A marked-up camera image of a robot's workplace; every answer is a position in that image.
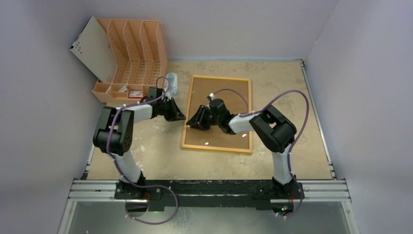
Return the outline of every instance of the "purple cable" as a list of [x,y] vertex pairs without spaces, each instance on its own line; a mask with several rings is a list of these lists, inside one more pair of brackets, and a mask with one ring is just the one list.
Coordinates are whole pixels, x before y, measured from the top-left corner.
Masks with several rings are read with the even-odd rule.
[[159,81],[160,79],[168,80],[168,78],[166,78],[166,77],[158,77],[158,79],[156,79],[156,87],[157,87],[157,88],[159,88],[159,87],[158,87],[158,81]]
[[291,92],[300,93],[300,94],[304,97],[304,99],[305,99],[305,105],[306,105],[306,109],[307,109],[307,110],[305,111],[304,123],[302,123],[301,130],[298,132],[297,138],[296,138],[296,140],[294,140],[293,143],[291,144],[291,147],[290,147],[290,149],[288,150],[288,154],[287,154],[287,164],[288,164],[288,170],[289,170],[289,172],[290,172],[290,176],[293,178],[294,182],[296,182],[296,183],[298,184],[299,188],[301,189],[301,192],[300,192],[300,202],[298,203],[297,208],[295,208],[291,214],[289,214],[288,216],[286,216],[286,218],[293,216],[293,215],[300,209],[301,204],[302,204],[302,200],[304,199],[304,189],[302,188],[302,185],[301,185],[300,183],[298,183],[298,181],[297,181],[297,179],[294,177],[294,175],[291,173],[290,156],[291,156],[291,151],[293,150],[294,145],[297,143],[298,139],[299,139],[300,136],[302,135],[302,132],[304,131],[304,128],[305,128],[305,126],[306,126],[306,124],[307,124],[307,120],[308,120],[308,114],[309,114],[309,112],[310,112],[310,104],[309,104],[309,102],[308,102],[308,98],[307,98],[307,96],[305,95],[305,93],[303,93],[303,92],[300,91],[300,90],[290,90],[290,91],[291,91]]
[[123,110],[125,110],[126,108],[129,108],[129,107],[139,106],[139,105],[141,105],[141,104],[142,104],[142,105],[148,105],[148,104],[151,104],[151,103],[153,103],[153,102],[156,102],[157,100],[163,98],[163,97],[165,96],[165,94],[170,90],[170,82],[169,82],[169,79],[166,78],[166,77],[159,77],[158,79],[160,79],[160,78],[164,78],[164,79],[168,82],[168,88],[167,88],[166,92],[164,92],[161,96],[155,98],[154,100],[147,101],[147,102],[144,102],[144,103],[130,104],[130,105],[122,106],[121,108],[119,108],[119,110],[117,110],[115,116],[113,117],[113,121],[112,121],[112,124],[111,124],[111,129],[109,130],[108,141],[106,142],[106,152],[107,152],[107,154],[113,159],[113,162],[114,162],[114,164],[115,164],[115,167],[116,167],[117,170],[119,171],[120,175],[123,176],[124,179],[125,179],[127,182],[129,182],[131,185],[133,185],[133,186],[136,187],[136,188],[142,188],[142,189],[154,188],[154,187],[163,188],[163,189],[168,190],[168,191],[173,195],[173,197],[174,197],[174,199],[175,199],[175,210],[173,211],[172,215],[171,215],[169,218],[167,218],[166,220],[164,220],[164,221],[162,221],[162,222],[156,222],[156,223],[155,223],[155,222],[147,222],[147,221],[144,221],[144,220],[141,220],[141,219],[138,219],[138,218],[133,217],[132,215],[130,215],[130,214],[128,213],[128,211],[126,211],[126,214],[127,214],[127,216],[128,216],[129,218],[131,218],[131,219],[133,219],[133,220],[136,220],[136,221],[138,221],[138,222],[145,223],[145,224],[150,224],[150,225],[163,224],[163,223],[166,223],[166,222],[170,221],[171,219],[173,219],[173,218],[175,217],[175,215],[178,213],[178,198],[176,197],[176,194],[175,194],[170,188],[168,188],[168,187],[166,187],[166,186],[163,186],[163,185],[146,185],[146,186],[141,186],[141,185],[135,184],[135,182],[133,182],[131,179],[129,179],[129,178],[123,173],[122,169],[119,167],[119,164],[118,164],[117,161],[116,161],[116,157],[115,157],[115,156],[111,153],[111,151],[110,151],[110,145],[111,145],[111,138],[112,138],[112,135],[113,135],[113,130],[114,130],[114,127],[115,127],[115,124],[116,124],[116,120],[117,120],[119,114],[120,114]]
[[233,89],[220,89],[220,90],[218,90],[217,92],[215,92],[214,95],[216,95],[216,94],[219,93],[220,91],[231,91],[231,92],[234,92],[234,93],[238,94],[238,96],[240,96],[240,97],[244,100],[245,105],[246,105],[246,112],[241,113],[241,114],[247,114],[247,113],[248,113],[248,109],[249,109],[249,108],[248,108],[248,102],[246,101],[246,99],[245,99],[238,91],[233,90]]

